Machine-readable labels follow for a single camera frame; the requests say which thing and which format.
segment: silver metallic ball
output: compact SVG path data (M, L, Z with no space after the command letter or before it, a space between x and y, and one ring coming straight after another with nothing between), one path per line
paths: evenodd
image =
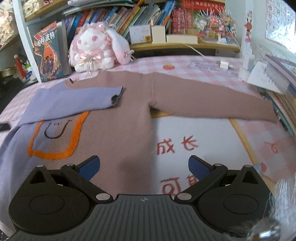
M251 228L247 241L279 241L281 224L272 218L263 218Z

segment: crosshair logo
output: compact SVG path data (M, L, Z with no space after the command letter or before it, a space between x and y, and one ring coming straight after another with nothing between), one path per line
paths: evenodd
M143 197L143 198L141 198L140 200L141 200L142 202L147 202L147 201L148 201L148 198Z

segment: plush bunny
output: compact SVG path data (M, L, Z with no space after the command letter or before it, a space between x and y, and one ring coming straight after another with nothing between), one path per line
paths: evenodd
M77 72L110 69L114 62L127 64L133 50L128 42L105 22L85 24L74 37L69 62Z

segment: bunny face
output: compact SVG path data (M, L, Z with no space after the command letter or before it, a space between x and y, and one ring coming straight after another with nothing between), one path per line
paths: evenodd
M77 41L77 48L87 53L88 51L100 49L104 42L104 33L93 28L88 28L81 34L79 40Z

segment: sweater sleeve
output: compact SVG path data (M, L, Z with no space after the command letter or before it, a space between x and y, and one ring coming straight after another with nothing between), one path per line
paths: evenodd
M271 101L161 73L153 75L151 107L184 117L278 121Z

